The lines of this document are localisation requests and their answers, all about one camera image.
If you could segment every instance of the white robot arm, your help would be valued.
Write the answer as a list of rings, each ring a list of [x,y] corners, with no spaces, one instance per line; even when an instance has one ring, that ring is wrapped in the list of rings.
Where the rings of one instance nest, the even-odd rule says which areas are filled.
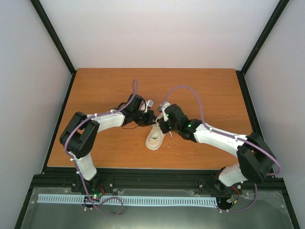
[[[149,110],[153,105],[153,101],[144,101],[144,104],[140,109],[142,101],[144,101],[144,99],[136,94],[131,103],[121,112],[117,111],[120,108],[119,106],[102,115],[85,115],[82,112],[74,114],[66,129],[60,136],[60,143],[64,146],[72,131],[83,120],[92,117],[79,128],[83,132],[76,132],[73,134],[67,145],[67,151],[72,157],[72,160],[75,160],[75,163],[84,179],[91,180],[96,175],[96,168],[91,157],[91,149],[95,137],[100,131],[112,127],[123,126],[130,122],[135,122],[138,126],[149,126],[155,123],[156,116],[153,114],[152,110]]]
[[[163,113],[163,118],[159,119],[158,123],[164,134],[175,131],[186,140],[215,146],[238,158],[239,163],[221,169],[215,181],[215,188],[218,191],[221,192],[224,186],[230,187],[246,180],[262,183],[272,169],[274,162],[269,157],[245,143],[254,143],[274,157],[260,135],[237,135],[214,128],[207,123],[203,124],[201,120],[189,120],[180,107],[168,102],[158,110]]]

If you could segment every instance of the black metal frame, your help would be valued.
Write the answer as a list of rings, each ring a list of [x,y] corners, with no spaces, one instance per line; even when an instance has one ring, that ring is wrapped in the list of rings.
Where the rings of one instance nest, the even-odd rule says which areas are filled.
[[[18,221],[16,223],[15,229],[21,228],[29,200],[31,198],[32,191],[35,187],[71,187],[75,191],[79,188],[77,182],[79,182],[79,177],[75,173],[74,168],[55,168],[47,167],[47,162],[51,154],[51,150],[55,141],[55,137],[58,131],[59,124],[62,119],[62,115],[68,101],[70,91],[75,79],[76,70],[74,69],[59,37],[57,36],[43,6],[39,0],[30,0],[33,4],[35,10],[37,11],[41,21],[43,22],[45,28],[47,29],[50,37],[52,38],[56,48],[61,54],[64,62],[67,65],[71,73],[71,81],[69,88],[67,90],[63,105],[61,107],[61,112],[57,120],[57,124],[52,136],[51,144],[46,156],[46,160],[43,165],[42,174],[34,175],[31,182],[29,191],[25,198],[23,207],[20,211]],[[262,131],[260,129],[258,119],[252,104],[252,100],[247,88],[245,81],[245,74],[248,71],[250,65],[254,61],[256,55],[261,49],[264,41],[268,37],[281,13],[285,9],[289,0],[279,0],[277,7],[275,8],[273,14],[271,15],[269,21],[267,22],[264,30],[262,31],[259,39],[257,40],[254,48],[252,49],[249,57],[247,58],[243,68],[240,71],[236,71],[237,79],[241,88],[241,92],[244,98],[244,103],[248,112],[250,123],[254,132],[259,133],[262,136]],[[112,192],[113,188],[144,188],[144,189],[183,189],[192,190],[197,193],[206,194],[199,188],[199,184],[202,180],[215,176],[218,172],[216,170],[155,170],[155,169],[101,169],[98,168],[98,174],[104,177],[104,184],[107,187],[108,192]],[[275,177],[266,177],[264,182],[258,185],[259,190],[279,190],[282,192],[290,219],[293,223],[295,229],[299,229],[300,226],[297,222],[294,209],[292,207],[288,192],[286,190],[285,183],[283,179],[278,179]],[[243,183],[243,189],[253,189],[253,184],[250,182]],[[209,193],[212,196],[219,197],[215,192]]]

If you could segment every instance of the white cable tray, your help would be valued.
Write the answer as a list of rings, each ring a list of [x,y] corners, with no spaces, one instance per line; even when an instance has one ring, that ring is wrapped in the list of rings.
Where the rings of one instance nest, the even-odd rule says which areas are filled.
[[[107,198],[113,196],[102,196],[101,203]],[[215,208],[217,206],[216,198],[212,197],[129,197],[118,196],[125,206],[143,206],[143,207],[172,207],[172,206],[190,206],[190,207],[206,207]],[[65,194],[39,194],[37,203],[52,204],[83,204],[86,195],[65,195]],[[118,205],[121,203],[117,199],[111,199],[104,205]]]

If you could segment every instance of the orange wooden surface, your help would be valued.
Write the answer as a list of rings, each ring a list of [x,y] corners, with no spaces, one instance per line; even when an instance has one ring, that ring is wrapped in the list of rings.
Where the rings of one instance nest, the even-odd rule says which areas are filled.
[[[238,134],[252,129],[234,69],[78,69],[58,134],[48,161],[49,167],[70,167],[72,162],[59,143],[73,114],[101,113],[126,102],[132,93],[132,80],[138,79],[137,94],[155,103],[155,114],[167,92],[188,85],[199,94],[205,121]],[[200,119],[195,96],[186,89],[174,91],[168,101],[176,103],[190,118]],[[156,151],[146,148],[151,127],[124,130],[121,127],[100,132],[91,155],[96,167],[219,169],[237,162],[231,154],[215,147],[183,140],[176,133],[165,136]]]

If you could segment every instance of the white wall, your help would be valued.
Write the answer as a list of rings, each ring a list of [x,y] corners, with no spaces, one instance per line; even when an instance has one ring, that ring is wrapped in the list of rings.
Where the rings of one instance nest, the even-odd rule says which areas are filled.
[[[70,74],[29,0],[0,1],[0,224],[41,172]]]
[[[305,1],[290,1],[246,74],[262,132],[305,228]]]
[[[278,0],[41,0],[76,67],[241,69]]]

